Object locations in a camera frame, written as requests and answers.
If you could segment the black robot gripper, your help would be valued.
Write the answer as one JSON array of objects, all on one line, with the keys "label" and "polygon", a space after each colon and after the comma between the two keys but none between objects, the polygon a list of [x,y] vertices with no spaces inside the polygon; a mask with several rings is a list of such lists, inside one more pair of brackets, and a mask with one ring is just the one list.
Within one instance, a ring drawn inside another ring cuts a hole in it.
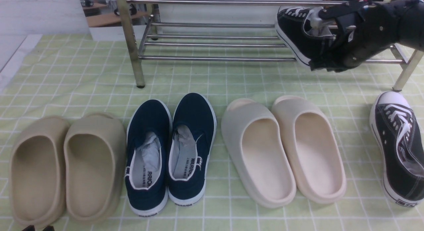
[{"label": "black robot gripper", "polygon": [[406,0],[391,3],[346,2],[321,9],[318,27],[335,23],[339,29],[355,27],[335,42],[322,42],[309,61],[313,70],[340,73],[361,65],[394,43],[406,42]]}]

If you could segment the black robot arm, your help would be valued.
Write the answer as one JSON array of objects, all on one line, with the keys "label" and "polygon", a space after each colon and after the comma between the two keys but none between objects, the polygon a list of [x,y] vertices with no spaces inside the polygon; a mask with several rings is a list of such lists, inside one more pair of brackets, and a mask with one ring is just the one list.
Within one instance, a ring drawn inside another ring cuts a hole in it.
[{"label": "black robot arm", "polygon": [[330,24],[337,32],[317,55],[311,70],[343,72],[399,43],[423,51],[424,6],[420,0],[390,3],[353,0],[324,9],[315,8],[310,25],[316,35],[325,35]]}]

